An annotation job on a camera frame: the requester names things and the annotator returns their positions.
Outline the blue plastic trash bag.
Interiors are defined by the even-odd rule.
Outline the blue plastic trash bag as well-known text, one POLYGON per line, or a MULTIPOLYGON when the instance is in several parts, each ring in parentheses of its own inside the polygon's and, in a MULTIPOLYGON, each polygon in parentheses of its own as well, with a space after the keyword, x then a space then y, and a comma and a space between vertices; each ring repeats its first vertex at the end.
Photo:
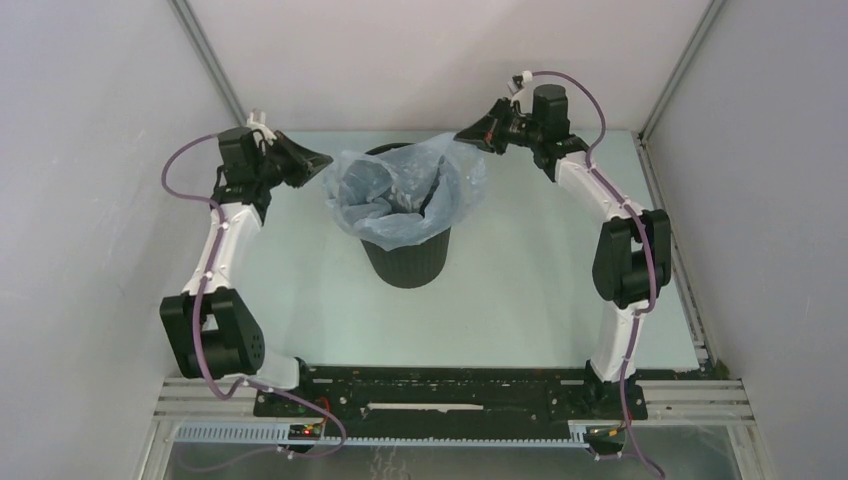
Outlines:
POLYGON ((486 187, 483 152, 451 132, 378 154, 346 150, 323 174, 338 227, 385 251, 419 245, 460 223, 486 187))

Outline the black trash bin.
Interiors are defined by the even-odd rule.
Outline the black trash bin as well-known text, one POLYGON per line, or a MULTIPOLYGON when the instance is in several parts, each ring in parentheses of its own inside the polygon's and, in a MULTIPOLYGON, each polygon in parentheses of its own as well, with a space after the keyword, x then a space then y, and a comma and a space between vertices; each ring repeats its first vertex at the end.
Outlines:
POLYGON ((447 228, 418 245, 391 251, 361 240, 363 249, 377 276, 400 289, 415 289, 435 280, 447 261, 451 229, 447 228))

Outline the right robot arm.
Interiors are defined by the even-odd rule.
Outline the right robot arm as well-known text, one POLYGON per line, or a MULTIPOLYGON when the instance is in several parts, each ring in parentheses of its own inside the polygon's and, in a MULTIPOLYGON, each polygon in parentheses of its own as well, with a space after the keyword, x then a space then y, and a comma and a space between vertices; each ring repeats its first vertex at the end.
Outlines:
POLYGON ((598 220, 591 275, 606 305, 581 402, 593 417, 610 416, 632 384, 643 318, 671 280, 668 214, 642 207, 602 171, 593 159, 595 147, 571 130, 562 85, 535 87, 529 112, 523 112, 516 96, 500 98, 454 138, 496 155, 510 146, 529 149, 536 167, 598 220))

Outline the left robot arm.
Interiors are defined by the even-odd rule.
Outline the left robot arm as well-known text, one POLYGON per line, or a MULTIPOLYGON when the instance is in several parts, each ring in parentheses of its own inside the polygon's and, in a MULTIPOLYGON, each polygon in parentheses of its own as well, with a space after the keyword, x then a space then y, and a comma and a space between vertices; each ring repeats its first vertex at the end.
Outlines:
POLYGON ((255 118, 213 138, 222 163, 210 195, 180 193, 161 174, 167 193, 208 206, 210 228, 192 276, 179 294, 161 301, 159 315, 183 377, 202 379, 217 391, 217 380, 238 375, 260 390, 279 390, 278 404, 292 416, 304 416, 316 403, 315 388, 300 379, 304 364, 268 351, 236 279, 265 224, 273 189, 305 186, 332 159, 255 118))

